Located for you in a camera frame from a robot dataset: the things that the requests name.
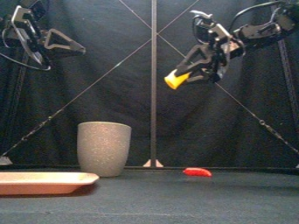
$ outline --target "plate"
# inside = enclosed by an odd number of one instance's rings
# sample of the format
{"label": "plate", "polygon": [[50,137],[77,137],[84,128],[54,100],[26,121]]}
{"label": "plate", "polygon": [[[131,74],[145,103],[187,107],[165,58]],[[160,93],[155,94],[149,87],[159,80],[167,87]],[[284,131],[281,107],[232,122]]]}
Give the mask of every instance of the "plate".
{"label": "plate", "polygon": [[72,193],[97,179],[85,172],[0,172],[0,195]]}

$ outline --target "red object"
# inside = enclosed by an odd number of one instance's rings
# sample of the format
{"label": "red object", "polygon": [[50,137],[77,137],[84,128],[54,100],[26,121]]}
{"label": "red object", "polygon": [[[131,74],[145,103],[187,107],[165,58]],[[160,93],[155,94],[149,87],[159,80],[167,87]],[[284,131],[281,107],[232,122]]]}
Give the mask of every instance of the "red object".
{"label": "red object", "polygon": [[197,167],[185,168],[183,173],[188,176],[211,177],[211,172]]}

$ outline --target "gray cup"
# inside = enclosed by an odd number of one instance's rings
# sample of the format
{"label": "gray cup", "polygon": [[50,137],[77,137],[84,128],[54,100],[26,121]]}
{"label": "gray cup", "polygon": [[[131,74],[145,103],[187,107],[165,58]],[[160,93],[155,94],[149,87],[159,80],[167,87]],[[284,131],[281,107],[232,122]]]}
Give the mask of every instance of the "gray cup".
{"label": "gray cup", "polygon": [[83,172],[100,177],[116,177],[127,163],[131,127],[116,122],[79,124],[77,157]]}

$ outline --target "black backdrop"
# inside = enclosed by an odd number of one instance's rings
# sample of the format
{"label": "black backdrop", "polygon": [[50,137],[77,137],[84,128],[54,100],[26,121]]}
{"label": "black backdrop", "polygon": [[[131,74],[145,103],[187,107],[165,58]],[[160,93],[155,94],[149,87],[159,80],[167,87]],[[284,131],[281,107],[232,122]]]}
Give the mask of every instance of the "black backdrop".
{"label": "black backdrop", "polygon": [[[87,47],[87,53],[54,60],[49,72],[22,70],[0,59],[1,152],[64,109],[9,152],[13,163],[76,165],[77,125],[105,121],[132,127],[127,165],[140,166],[149,158],[176,167],[297,165],[295,153],[217,85],[196,83],[171,90],[164,84],[181,54],[196,44],[189,11],[212,14],[228,28],[239,11],[267,1],[157,0],[156,21],[151,0],[42,2],[48,14],[41,28],[61,31]],[[0,16],[12,14],[17,1],[0,3]],[[235,28],[245,23],[263,24],[269,16],[269,8],[249,12]],[[151,41],[155,22],[156,57]],[[219,82],[295,148],[297,37],[296,32],[283,42],[289,75],[280,57],[283,47],[276,44],[233,59]],[[22,60],[22,49],[1,48],[1,53]]]}

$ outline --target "dark gray table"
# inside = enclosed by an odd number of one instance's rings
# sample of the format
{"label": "dark gray table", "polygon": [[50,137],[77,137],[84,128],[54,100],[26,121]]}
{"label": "dark gray table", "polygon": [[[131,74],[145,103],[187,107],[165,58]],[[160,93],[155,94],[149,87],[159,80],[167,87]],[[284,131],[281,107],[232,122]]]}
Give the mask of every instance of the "dark gray table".
{"label": "dark gray table", "polygon": [[299,223],[299,176],[124,170],[75,193],[0,198],[0,223]]}

